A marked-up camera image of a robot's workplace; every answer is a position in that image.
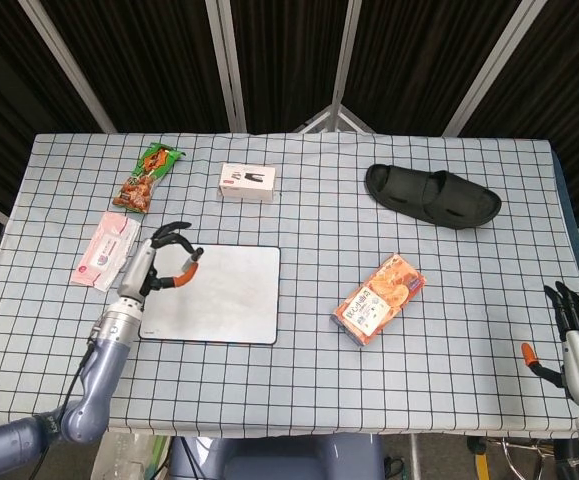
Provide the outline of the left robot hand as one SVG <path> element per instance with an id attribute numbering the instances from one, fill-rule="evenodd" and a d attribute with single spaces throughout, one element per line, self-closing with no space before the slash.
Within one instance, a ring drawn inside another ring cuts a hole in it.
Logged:
<path id="1" fill-rule="evenodd" d="M 175 221 L 158 228 L 153 235 L 146 239 L 138 248 L 127 268 L 120 286 L 118 295 L 130 298 L 141 304 L 152 291 L 179 288 L 188 284 L 198 270 L 198 261 L 204 253 L 202 247 L 195 248 L 191 242 L 180 234 L 192 226 L 185 221 Z M 188 254 L 189 258 L 183 264 L 182 272 L 177 276 L 159 277 L 154 266 L 157 252 L 165 246 L 179 245 Z"/>

